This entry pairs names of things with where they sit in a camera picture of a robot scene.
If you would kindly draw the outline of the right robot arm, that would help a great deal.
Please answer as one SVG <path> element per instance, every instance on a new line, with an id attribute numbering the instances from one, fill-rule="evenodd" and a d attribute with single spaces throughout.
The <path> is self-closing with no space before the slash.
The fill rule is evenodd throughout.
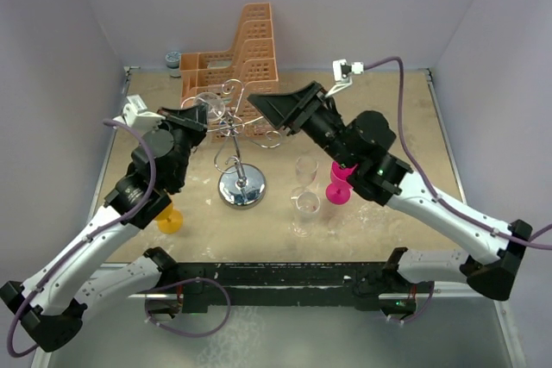
<path id="1" fill-rule="evenodd" d="M 248 102 L 273 128 L 304 132 L 338 165 L 351 169 L 347 182 L 362 199 L 413 217 L 459 247 L 453 252 L 395 249 L 383 272 L 385 285 L 403 291 L 411 284 L 454 282 L 487 298 L 508 300 L 531 226 L 494 219 L 430 188 L 420 172 L 390 153 L 396 134 L 380 112 L 364 110 L 344 123 L 324 92 L 311 82 L 292 93 L 251 94 Z"/>

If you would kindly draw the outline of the clear champagne flute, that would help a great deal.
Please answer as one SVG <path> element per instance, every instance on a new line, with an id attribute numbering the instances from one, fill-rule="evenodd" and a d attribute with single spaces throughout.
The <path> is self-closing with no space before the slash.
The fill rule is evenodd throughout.
<path id="1" fill-rule="evenodd" d="M 295 164 L 298 187 L 291 192 L 291 203 L 295 203 L 297 199 L 308 190 L 308 187 L 314 182 L 317 176 L 317 170 L 318 162 L 313 157 L 308 155 L 298 157 Z"/>

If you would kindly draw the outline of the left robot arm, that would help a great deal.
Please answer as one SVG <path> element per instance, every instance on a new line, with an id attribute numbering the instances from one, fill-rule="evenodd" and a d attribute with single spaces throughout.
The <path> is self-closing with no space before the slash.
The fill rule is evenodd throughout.
<path id="1" fill-rule="evenodd" d="M 159 126 L 144 134 L 124 122 L 103 120 L 104 126 L 123 129 L 139 142 L 126 175 L 52 262 L 33 278 L 10 281 L 1 289 L 1 298 L 14 314 L 12 325 L 22 326 L 35 347 L 45 352 L 61 348 L 81 328 L 85 306 L 76 297 L 78 288 L 185 186 L 191 151 L 207 133 L 207 107 L 161 108 L 157 114 Z"/>

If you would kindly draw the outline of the pink plastic goblet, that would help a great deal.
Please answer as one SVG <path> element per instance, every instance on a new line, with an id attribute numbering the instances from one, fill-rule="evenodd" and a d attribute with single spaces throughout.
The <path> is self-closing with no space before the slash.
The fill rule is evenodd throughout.
<path id="1" fill-rule="evenodd" d="M 330 203 L 343 205 L 351 197 L 352 185 L 347 179 L 354 172 L 356 167 L 342 167 L 333 162 L 330 169 L 330 184 L 326 187 L 325 196 Z"/>

